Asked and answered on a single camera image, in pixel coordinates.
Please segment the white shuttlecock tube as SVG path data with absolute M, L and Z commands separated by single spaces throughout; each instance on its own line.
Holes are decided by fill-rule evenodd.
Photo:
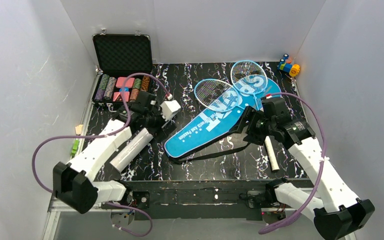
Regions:
M 153 139 L 153 135 L 143 128 L 109 163 L 120 173 Z

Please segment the blue racket bag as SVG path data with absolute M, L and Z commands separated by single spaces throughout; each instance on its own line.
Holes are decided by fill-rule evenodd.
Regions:
M 258 94 L 257 97 L 262 98 L 267 94 L 278 96 L 279 92 L 281 92 L 279 85 L 268 78 L 267 90 Z M 252 95 L 241 92 L 239 94 L 242 107 L 253 107 L 256 109 L 255 100 Z M 169 157 L 180 158 L 221 137 L 234 126 L 243 113 L 243 110 L 237 110 L 236 108 L 232 111 L 220 113 L 212 111 L 205 106 L 203 107 L 204 109 L 196 117 L 165 142 L 165 152 Z

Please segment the blue badminton racket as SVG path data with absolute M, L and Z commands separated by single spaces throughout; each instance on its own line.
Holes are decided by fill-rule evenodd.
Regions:
M 242 97 L 238 90 L 219 79 L 203 79 L 195 85 L 193 92 L 201 105 L 217 113 L 245 109 L 240 105 Z
M 267 133 L 262 133 L 264 122 L 261 112 L 263 109 L 262 101 L 258 94 L 264 93 L 269 84 L 266 73 L 256 62 L 251 60 L 241 60 L 236 62 L 231 69 L 231 81 L 233 86 L 242 94 L 252 95 L 255 101 L 256 113 L 250 119 L 247 129 L 248 139 L 256 145 L 265 145 L 271 171 L 280 170 L 271 138 Z

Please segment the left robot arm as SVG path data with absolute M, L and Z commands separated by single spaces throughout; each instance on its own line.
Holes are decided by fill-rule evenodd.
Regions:
M 150 143 L 162 134 L 165 126 L 182 109 L 172 95 L 162 103 L 147 91 L 140 91 L 133 102 L 121 106 L 95 139 L 67 163 L 53 168 L 53 195 L 80 214 L 96 204 L 126 202 L 131 187 L 122 180 L 96 181 L 107 160 L 125 147 L 110 162 L 118 171 L 127 165 Z

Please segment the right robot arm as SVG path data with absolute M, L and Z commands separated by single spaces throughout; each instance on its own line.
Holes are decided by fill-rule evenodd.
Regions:
M 312 191 L 305 192 L 285 178 L 267 183 L 265 199 L 285 204 L 294 212 L 263 227 L 259 234 L 289 226 L 301 216 L 310 219 L 325 240 L 351 240 L 366 225 L 375 206 L 348 187 L 326 156 L 326 143 L 319 142 L 305 119 L 290 116 L 283 98 L 264 98 L 262 110 L 246 107 L 237 124 L 239 129 L 246 128 L 247 142 L 256 144 L 274 137 L 283 144 L 313 184 Z

